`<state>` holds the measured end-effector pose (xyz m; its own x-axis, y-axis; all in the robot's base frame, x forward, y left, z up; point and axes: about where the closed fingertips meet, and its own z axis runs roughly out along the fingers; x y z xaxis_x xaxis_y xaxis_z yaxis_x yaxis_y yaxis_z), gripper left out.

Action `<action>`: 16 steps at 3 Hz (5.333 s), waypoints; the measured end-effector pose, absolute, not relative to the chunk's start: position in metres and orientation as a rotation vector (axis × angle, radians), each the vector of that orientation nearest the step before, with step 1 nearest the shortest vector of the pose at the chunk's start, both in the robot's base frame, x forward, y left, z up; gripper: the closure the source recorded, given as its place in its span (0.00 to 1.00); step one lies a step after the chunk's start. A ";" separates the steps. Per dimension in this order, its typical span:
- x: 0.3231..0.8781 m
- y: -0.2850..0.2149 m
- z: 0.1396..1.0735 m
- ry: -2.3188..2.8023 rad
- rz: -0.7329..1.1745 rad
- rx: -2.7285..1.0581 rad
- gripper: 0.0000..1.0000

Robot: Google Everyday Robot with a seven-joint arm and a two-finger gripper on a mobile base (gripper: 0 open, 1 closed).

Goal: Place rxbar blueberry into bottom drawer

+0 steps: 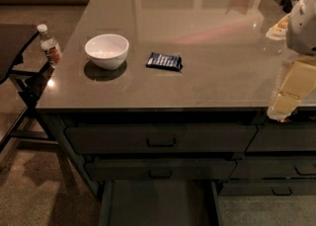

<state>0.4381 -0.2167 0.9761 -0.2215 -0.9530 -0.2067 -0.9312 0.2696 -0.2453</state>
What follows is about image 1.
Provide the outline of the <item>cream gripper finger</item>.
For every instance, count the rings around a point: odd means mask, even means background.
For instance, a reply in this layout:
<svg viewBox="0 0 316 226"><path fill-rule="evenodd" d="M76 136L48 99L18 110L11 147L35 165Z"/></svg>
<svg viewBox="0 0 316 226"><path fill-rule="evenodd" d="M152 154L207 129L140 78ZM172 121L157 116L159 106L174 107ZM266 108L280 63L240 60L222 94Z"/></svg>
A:
<svg viewBox="0 0 316 226"><path fill-rule="evenodd" d="M276 76L276 86L267 110L268 117L274 120L286 119L315 88L315 59L285 61Z"/></svg>
<svg viewBox="0 0 316 226"><path fill-rule="evenodd" d="M273 40L286 39L286 29L289 15L283 16L275 25L268 29L266 37Z"/></svg>

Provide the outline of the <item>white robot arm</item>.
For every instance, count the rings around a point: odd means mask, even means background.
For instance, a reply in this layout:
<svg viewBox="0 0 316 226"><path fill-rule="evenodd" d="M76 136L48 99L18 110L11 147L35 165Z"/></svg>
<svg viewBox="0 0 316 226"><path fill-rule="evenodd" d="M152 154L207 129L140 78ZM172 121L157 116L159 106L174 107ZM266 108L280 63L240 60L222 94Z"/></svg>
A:
<svg viewBox="0 0 316 226"><path fill-rule="evenodd" d="M280 32L278 26L284 26L286 45L297 53L280 67L267 110L270 119L283 120L316 87L316 0L298 0L275 25Z"/></svg>

